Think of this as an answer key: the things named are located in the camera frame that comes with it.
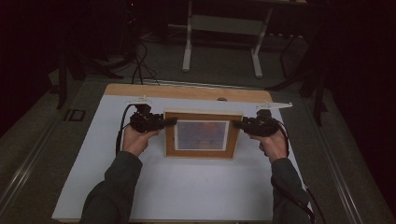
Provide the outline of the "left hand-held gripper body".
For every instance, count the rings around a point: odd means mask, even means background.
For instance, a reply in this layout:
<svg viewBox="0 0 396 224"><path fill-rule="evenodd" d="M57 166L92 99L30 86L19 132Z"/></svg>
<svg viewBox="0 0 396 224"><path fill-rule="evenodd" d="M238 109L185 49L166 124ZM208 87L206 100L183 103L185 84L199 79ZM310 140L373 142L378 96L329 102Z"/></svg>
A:
<svg viewBox="0 0 396 224"><path fill-rule="evenodd" d="M163 114L151 113L151 101L146 97L135 98L128 103L136 111L130 117L130 126L139 133L159 131L164 128Z"/></svg>

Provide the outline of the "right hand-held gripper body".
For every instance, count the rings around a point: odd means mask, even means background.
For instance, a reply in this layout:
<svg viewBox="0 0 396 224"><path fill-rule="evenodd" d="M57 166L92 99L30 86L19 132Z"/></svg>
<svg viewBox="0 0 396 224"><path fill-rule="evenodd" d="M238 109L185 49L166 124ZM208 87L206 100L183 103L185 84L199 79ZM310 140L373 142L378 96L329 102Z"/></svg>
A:
<svg viewBox="0 0 396 224"><path fill-rule="evenodd" d="M272 117L272 109L292 107L292 103L272 103L264 102L256 106L255 118L247 119L247 133L251 135L268 137L281 131L284 136L288 136L285 125Z"/></svg>

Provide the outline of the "wooden picture frame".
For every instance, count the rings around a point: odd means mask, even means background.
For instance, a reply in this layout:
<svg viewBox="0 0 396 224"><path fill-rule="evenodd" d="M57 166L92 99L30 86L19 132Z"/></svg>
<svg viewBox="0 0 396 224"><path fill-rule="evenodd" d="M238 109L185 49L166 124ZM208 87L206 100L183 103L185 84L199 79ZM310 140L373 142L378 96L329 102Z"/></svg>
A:
<svg viewBox="0 0 396 224"><path fill-rule="evenodd" d="M243 113L230 110L167 108L166 119L176 124L165 128L165 156L179 158L233 158Z"/></svg>

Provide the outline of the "person's left hand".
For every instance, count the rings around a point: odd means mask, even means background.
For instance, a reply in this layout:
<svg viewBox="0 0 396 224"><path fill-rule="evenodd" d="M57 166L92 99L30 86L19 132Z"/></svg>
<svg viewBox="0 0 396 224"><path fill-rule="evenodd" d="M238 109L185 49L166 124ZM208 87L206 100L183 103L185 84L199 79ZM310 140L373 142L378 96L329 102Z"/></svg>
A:
<svg viewBox="0 0 396 224"><path fill-rule="evenodd" d="M128 126L124 130L122 150L139 157L140 154L148 147L149 139L159 133L160 131L139 133L131 126Z"/></svg>

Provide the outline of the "person's right hand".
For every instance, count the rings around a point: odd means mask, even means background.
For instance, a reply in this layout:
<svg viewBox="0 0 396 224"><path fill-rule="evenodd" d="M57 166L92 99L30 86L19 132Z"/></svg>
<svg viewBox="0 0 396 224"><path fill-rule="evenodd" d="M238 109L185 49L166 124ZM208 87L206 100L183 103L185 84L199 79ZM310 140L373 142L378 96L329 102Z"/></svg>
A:
<svg viewBox="0 0 396 224"><path fill-rule="evenodd" d="M259 150L264 153L264 155L269 159L269 162L273 163L274 161L288 157L288 143L286 141L286 137L281 131L277 131L267 137L251 134L249 137L260 142Z"/></svg>

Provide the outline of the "black metal stand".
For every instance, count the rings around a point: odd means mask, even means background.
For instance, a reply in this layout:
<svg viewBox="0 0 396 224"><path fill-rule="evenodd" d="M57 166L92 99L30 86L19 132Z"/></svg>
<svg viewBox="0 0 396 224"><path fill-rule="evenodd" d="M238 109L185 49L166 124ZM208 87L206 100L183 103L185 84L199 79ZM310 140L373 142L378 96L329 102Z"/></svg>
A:
<svg viewBox="0 0 396 224"><path fill-rule="evenodd" d="M294 70L286 76L286 80L272 87L267 87L268 91L280 91L296 82L302 81L299 94L303 98L309 98L313 92L316 93L314 102L314 119L318 126L321 126L321 112L323 107L323 93L325 80L328 75L327 56L322 55L322 48L318 35L312 38L304 36L307 49L300 63Z"/></svg>
<svg viewBox="0 0 396 224"><path fill-rule="evenodd" d="M59 95L58 109L63 107L67 99L68 75L71 75L74 80L83 80L85 78L86 74L83 65L87 65L106 77L120 78L120 76L113 74L103 65L95 62L81 52L66 45L62 45L59 49L58 84L53 87L55 92Z"/></svg>

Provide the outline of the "white paper sheet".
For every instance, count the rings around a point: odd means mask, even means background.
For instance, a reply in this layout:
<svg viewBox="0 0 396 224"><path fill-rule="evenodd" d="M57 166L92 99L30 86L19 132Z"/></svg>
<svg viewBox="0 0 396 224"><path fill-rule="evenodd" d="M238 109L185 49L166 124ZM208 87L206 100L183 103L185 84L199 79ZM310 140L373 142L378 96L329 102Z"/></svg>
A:
<svg viewBox="0 0 396 224"><path fill-rule="evenodd" d="M122 115L131 96L105 95L70 171L53 218L74 221L92 188L115 158ZM238 135L230 160L168 158L164 136L149 141L140 157L133 221L269 221L273 217L271 164L256 141Z"/></svg>

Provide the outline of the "black floor box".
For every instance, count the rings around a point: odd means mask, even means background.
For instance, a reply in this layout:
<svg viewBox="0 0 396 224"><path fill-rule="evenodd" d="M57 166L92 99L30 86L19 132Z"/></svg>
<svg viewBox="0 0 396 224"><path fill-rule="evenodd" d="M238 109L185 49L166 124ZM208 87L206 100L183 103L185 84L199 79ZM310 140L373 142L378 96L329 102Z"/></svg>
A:
<svg viewBox="0 0 396 224"><path fill-rule="evenodd" d="M85 110L80 109L68 109L64 121L83 121L86 115Z"/></svg>

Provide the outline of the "metal floor rail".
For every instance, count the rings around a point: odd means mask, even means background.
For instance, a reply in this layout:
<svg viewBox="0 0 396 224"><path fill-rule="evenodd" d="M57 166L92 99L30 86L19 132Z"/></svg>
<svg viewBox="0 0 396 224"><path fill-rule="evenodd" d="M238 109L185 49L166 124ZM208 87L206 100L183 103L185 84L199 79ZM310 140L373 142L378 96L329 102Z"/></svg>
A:
<svg viewBox="0 0 396 224"><path fill-rule="evenodd" d="M32 173L32 170L34 169L38 158L42 154L44 145L46 145L51 132L57 126L57 124L58 120L54 119L46 125L43 133L40 134L38 139L35 141L35 144L30 150L27 158L19 166L14 176L12 176L12 179L8 183L4 193L0 196L0 217L6 213L23 188L25 182L30 176L30 173Z"/></svg>
<svg viewBox="0 0 396 224"><path fill-rule="evenodd" d="M308 117L314 124L315 131L318 135L319 142L323 146L323 153L327 162L328 170L332 177L332 182L335 185L337 195L343 205L343 209L346 213L348 224L363 224L361 214L356 206L356 201L351 194L350 187L342 171L342 163L337 160L336 149L332 145L332 137L326 133L327 127L324 125L324 121L320 124L314 116L314 104L311 99L303 99L303 104Z"/></svg>
<svg viewBox="0 0 396 224"><path fill-rule="evenodd" d="M256 87L239 87L232 85L205 84L205 83L153 80L153 79L143 79L143 84L158 85L158 86L174 86L174 87L178 86L178 87L223 88L223 89L235 89L235 90L264 91L264 88L256 88Z"/></svg>

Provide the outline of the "white metal desk frame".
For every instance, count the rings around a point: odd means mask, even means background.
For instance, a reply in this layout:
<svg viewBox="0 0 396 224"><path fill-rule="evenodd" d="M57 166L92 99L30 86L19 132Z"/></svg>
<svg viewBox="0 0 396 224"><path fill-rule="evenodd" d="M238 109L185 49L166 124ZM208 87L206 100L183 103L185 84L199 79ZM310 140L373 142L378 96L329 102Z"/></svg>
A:
<svg viewBox="0 0 396 224"><path fill-rule="evenodd" d="M309 5L308 0L215 0L218 2L224 1L223 8L230 7L231 4L234 4L234 7L238 10L247 7L251 10L262 8L262 15L259 19L247 19L243 16L196 14L193 11L194 4L207 0L186 1L188 2L187 35L181 70L189 72L191 69L193 30L235 35L254 35L257 37L257 43L250 49L250 57L256 78L263 77L259 52L274 11L279 7L306 7Z"/></svg>

